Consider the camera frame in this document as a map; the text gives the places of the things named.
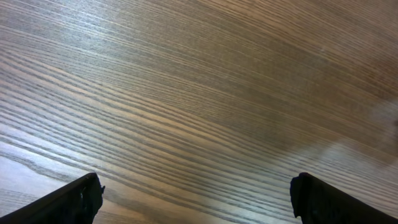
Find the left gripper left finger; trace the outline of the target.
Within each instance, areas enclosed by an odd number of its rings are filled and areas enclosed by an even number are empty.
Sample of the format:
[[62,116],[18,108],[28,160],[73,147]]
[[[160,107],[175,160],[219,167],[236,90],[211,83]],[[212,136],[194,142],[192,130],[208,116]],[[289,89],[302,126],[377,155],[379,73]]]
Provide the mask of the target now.
[[105,187],[88,173],[50,194],[1,217],[2,224],[92,224]]

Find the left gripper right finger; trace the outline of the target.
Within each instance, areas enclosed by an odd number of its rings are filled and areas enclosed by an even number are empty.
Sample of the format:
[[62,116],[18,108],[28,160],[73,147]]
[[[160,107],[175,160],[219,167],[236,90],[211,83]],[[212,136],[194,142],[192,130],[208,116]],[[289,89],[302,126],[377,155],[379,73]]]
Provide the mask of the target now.
[[290,198],[303,224],[397,224],[397,218],[306,172],[291,180]]

